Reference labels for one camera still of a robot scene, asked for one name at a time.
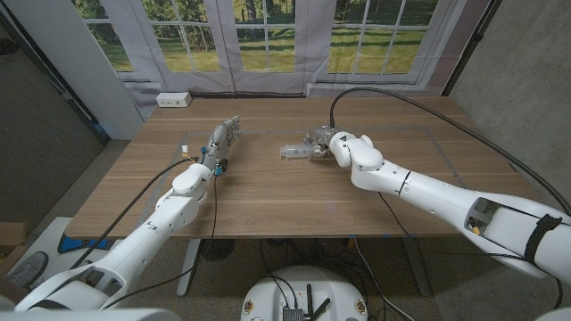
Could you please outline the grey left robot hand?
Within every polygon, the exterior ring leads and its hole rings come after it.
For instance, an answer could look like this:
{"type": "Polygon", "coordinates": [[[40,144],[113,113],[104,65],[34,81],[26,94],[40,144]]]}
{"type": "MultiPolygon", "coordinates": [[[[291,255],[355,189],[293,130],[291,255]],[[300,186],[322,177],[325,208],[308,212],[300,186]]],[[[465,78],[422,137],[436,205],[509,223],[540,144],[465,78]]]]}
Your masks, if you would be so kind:
{"type": "Polygon", "coordinates": [[[215,127],[207,141],[203,155],[199,158],[200,164],[214,170],[226,158],[230,147],[239,137],[239,121],[240,116],[236,115],[215,127]]]}

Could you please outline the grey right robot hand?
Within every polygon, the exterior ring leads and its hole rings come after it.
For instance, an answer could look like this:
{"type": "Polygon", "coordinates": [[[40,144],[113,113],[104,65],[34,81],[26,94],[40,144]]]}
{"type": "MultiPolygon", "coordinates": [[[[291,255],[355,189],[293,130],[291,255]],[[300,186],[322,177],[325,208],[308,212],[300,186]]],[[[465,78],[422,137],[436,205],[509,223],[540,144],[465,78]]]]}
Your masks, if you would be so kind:
{"type": "Polygon", "coordinates": [[[334,138],[338,133],[338,129],[331,128],[329,125],[311,129],[303,138],[305,144],[313,145],[309,158],[324,156],[328,152],[334,154],[335,157],[340,156],[343,145],[339,139],[334,138]]]}

